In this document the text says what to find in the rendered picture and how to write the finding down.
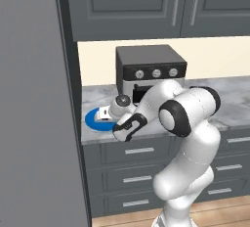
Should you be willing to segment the dark grey tall side panel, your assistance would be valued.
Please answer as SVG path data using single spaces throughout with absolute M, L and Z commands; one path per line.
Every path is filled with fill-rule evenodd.
M 71 104 L 76 150 L 78 155 L 82 192 L 84 198 L 83 212 L 85 223 L 81 227 L 93 227 L 86 166 L 83 147 L 81 143 L 82 83 L 80 64 L 77 43 L 73 40 L 69 1 L 58 0 L 58 10 L 61 23 L 62 45 L 65 57 L 65 72 L 67 74 L 67 86 Z

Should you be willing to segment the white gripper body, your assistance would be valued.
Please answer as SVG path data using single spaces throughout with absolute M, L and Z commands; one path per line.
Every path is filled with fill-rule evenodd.
M 98 108 L 95 114 L 95 121 L 103 121 L 105 120 L 105 114 L 103 108 Z

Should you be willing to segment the dark grey cupboard door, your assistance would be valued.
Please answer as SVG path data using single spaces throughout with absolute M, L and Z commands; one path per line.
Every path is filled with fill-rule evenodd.
M 185 0 L 69 0 L 76 41 L 175 38 L 181 35 Z
M 250 36 L 250 0 L 198 0 L 190 26 L 193 0 L 186 0 L 182 37 Z

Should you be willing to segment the dark grey drawer front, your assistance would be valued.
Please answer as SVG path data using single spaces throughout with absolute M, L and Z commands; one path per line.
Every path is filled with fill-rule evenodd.
M 250 151 L 250 142 L 231 143 L 227 142 L 227 138 L 250 137 L 250 130 L 229 130 L 222 133 L 222 145 L 226 150 Z
M 243 167 L 234 170 L 217 171 L 216 166 L 241 164 Z M 217 157 L 211 163 L 215 178 L 239 177 L 250 174 L 250 154 L 240 154 L 234 156 Z
M 149 204 L 123 207 L 122 203 L 149 200 Z M 142 211 L 154 209 L 162 206 L 162 201 L 157 198 L 152 191 L 137 192 L 111 196 L 106 200 L 106 211 L 110 214 L 127 213 L 133 211 Z
M 169 153 L 170 138 L 137 139 L 131 142 L 113 142 L 102 144 L 102 159 L 104 163 L 128 163 L 129 161 L 166 158 Z M 125 155 L 125 150 L 153 147 L 153 153 Z
M 223 188 L 231 188 L 232 192 L 217 194 L 217 195 L 208 195 L 207 191 L 217 190 Z M 248 178 L 235 178 L 225 181 L 216 181 L 205 188 L 202 193 L 195 200 L 197 203 L 215 201 L 220 199 L 234 198 L 245 196 L 248 194 Z
M 106 188 L 111 190 L 134 189 L 150 187 L 153 177 L 163 168 L 162 164 L 154 164 L 147 166 L 137 166 L 120 168 L 108 171 L 105 174 Z M 151 175 L 152 179 L 148 181 L 136 183 L 123 183 L 123 178 L 139 177 Z

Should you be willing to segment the grey fridge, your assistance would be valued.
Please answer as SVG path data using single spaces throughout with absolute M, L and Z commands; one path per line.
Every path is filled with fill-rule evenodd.
M 0 0 L 0 227 L 81 227 L 58 0 Z

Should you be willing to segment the black and silver toaster oven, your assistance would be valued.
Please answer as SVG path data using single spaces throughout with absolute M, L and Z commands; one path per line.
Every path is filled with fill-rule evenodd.
M 146 91 L 159 81 L 175 79 L 184 84 L 188 63 L 169 45 L 119 46 L 116 48 L 115 68 L 118 94 L 127 95 L 137 105 Z M 176 68 L 178 74 L 170 76 L 169 70 Z M 144 77 L 135 76 L 137 70 Z M 155 69 L 161 70 L 158 78 L 152 76 Z

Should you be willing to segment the blue round plate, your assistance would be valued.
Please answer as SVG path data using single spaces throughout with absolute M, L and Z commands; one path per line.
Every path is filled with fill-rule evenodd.
M 85 115 L 85 123 L 86 125 L 96 131 L 111 131 L 113 126 L 115 125 L 115 121 L 103 121 L 103 122 L 97 122 L 95 120 L 95 116 L 97 115 L 97 112 L 99 111 L 98 108 L 90 110 Z

